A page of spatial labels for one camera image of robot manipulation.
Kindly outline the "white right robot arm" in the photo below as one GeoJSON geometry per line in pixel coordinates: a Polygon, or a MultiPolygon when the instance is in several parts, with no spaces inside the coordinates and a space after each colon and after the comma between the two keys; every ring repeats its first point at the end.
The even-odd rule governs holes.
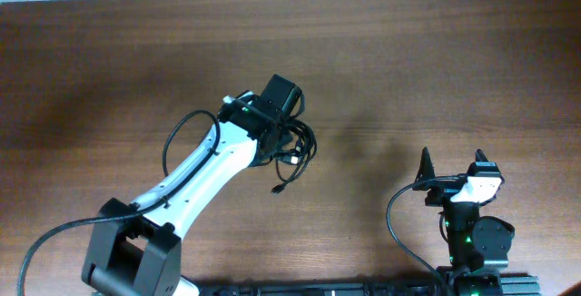
{"type": "Polygon", "coordinates": [[[446,235],[450,265],[440,267],[438,273],[448,293],[500,295],[499,272],[508,265],[515,228],[497,217],[480,214],[505,182],[498,165],[478,149],[465,173],[437,176],[424,148],[415,182],[418,191],[427,193],[425,204],[442,209],[439,226],[446,235]]]}

